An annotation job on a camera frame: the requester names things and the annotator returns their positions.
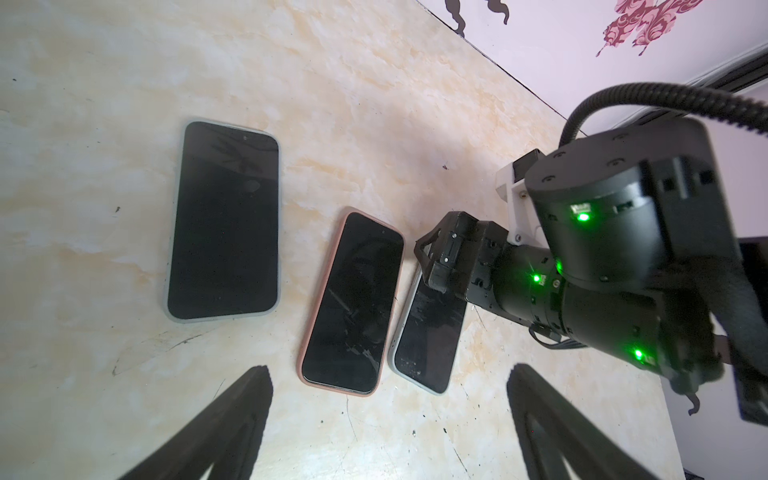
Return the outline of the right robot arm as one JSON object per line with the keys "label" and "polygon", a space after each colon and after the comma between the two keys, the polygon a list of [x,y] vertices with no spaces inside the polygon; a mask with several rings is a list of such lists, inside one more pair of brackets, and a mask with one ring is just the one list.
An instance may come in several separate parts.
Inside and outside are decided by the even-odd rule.
{"label": "right robot arm", "polygon": [[735,236],[701,122],[532,150],[497,173],[496,190],[507,226],[452,211],[416,242],[430,288],[688,398],[731,365],[741,418],[766,423],[767,261]]}

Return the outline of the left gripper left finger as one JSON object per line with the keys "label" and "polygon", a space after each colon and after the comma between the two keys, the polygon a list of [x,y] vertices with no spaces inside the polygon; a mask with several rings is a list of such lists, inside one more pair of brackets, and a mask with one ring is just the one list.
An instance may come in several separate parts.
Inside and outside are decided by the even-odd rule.
{"label": "left gripper left finger", "polygon": [[273,399],[266,366],[247,370],[125,479],[249,479]]}

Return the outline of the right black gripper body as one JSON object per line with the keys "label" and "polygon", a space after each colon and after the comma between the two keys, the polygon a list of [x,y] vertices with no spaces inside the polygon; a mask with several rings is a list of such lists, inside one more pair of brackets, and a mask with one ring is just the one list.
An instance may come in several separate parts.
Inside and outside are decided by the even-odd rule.
{"label": "right black gripper body", "polygon": [[447,213],[415,243],[425,284],[482,309],[497,309],[493,273],[507,245],[508,231],[464,211]]}

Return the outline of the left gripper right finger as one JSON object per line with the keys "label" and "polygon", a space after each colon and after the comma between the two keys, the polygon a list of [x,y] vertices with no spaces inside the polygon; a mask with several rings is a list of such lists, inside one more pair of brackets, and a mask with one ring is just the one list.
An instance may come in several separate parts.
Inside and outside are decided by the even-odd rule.
{"label": "left gripper right finger", "polygon": [[652,479],[535,369],[517,364],[507,395],[531,479]]}

